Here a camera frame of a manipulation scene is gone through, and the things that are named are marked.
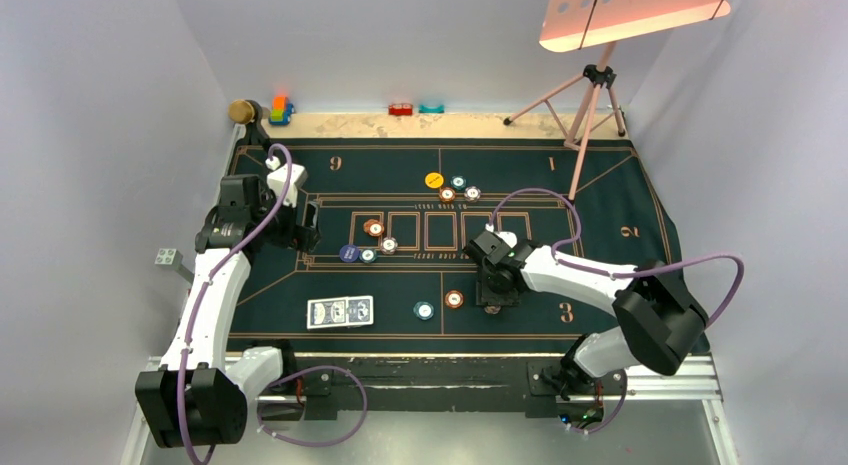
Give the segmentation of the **purple small blind button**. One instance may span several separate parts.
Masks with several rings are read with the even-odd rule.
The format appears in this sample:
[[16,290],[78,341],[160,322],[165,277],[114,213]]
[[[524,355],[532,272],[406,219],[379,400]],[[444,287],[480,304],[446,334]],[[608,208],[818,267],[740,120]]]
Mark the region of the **purple small blind button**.
[[353,244],[346,244],[339,250],[338,257],[344,263],[353,263],[360,257],[361,250]]

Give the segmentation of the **orange red chip stack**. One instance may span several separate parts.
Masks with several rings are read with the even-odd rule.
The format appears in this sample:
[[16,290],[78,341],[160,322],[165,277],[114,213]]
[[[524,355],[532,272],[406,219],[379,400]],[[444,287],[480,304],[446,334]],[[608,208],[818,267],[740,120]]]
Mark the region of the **orange red chip stack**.
[[461,307],[465,302],[464,295],[459,290],[450,290],[445,294],[444,304],[451,309]]

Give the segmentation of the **green blue chips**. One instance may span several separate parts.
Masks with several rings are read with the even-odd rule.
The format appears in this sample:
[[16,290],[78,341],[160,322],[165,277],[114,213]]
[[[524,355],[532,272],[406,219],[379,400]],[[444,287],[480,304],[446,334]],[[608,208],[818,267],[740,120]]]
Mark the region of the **green blue chips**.
[[363,263],[374,263],[379,256],[379,251],[373,248],[363,248],[359,254],[359,260]]
[[450,186],[458,192],[463,192],[467,188],[468,182],[464,176],[457,175],[450,179]]

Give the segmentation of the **orange chips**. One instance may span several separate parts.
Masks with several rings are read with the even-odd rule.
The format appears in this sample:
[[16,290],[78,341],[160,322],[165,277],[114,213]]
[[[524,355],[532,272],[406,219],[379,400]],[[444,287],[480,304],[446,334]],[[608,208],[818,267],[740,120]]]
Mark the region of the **orange chips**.
[[380,220],[370,219],[363,224],[363,230],[371,237],[380,237],[385,233],[385,225]]
[[439,189],[438,197],[442,203],[450,204],[456,199],[456,191],[451,187],[442,187]]

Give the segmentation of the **blue playing card deck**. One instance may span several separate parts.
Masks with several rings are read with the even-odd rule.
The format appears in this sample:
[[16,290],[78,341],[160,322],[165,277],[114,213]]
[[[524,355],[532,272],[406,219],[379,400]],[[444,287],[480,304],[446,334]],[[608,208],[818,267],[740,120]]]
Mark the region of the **blue playing card deck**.
[[374,322],[370,295],[314,299],[307,302],[308,330],[361,327]]

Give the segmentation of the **peach blue chips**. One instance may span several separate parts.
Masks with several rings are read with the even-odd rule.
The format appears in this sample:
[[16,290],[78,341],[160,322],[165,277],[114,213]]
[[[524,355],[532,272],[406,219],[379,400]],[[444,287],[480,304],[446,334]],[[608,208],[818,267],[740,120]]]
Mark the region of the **peach blue chips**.
[[480,200],[482,192],[476,186],[469,186],[464,190],[463,195],[467,202],[474,203]]
[[392,255],[398,250],[398,241],[394,237],[384,237],[380,242],[380,251]]

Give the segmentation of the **green blue chip stack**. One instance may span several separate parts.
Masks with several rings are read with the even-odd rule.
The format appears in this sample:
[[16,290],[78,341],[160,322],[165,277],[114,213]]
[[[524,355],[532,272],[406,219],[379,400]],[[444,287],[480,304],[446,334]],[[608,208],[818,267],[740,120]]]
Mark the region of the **green blue chip stack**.
[[419,320],[430,320],[435,315],[434,306],[426,301],[418,301],[413,306],[413,313]]

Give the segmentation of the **yellow dealer button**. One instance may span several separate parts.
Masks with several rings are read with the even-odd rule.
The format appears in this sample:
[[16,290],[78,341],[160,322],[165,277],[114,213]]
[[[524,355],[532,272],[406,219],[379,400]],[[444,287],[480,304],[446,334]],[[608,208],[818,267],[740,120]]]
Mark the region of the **yellow dealer button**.
[[444,185],[444,176],[439,172],[430,172],[425,176],[424,183],[430,189],[440,189]]

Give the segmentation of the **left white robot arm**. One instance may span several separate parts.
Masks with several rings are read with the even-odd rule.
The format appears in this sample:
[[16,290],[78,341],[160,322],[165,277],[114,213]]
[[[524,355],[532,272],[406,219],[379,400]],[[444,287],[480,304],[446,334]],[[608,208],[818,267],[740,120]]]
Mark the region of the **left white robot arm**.
[[267,387],[284,394],[297,384],[298,367],[283,345],[255,346],[226,366],[226,345],[241,290],[261,248],[311,250],[320,238],[317,207],[309,202],[297,222],[300,165],[261,177],[221,179],[218,202],[195,237],[195,275],[177,332],[158,368],[141,372],[135,395],[155,443],[184,445],[178,406],[185,406],[195,446],[235,444],[248,410]]

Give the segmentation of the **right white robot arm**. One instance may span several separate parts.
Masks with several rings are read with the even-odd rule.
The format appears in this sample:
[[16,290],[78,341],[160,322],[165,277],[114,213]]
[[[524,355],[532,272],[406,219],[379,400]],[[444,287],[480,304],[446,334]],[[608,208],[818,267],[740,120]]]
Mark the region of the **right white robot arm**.
[[642,365],[671,376],[707,328],[708,316],[674,272],[572,257],[549,245],[485,229],[465,254],[477,266],[478,303],[508,307],[528,292],[574,299],[615,318],[604,332],[580,338],[561,361],[564,384],[584,392],[600,377]]

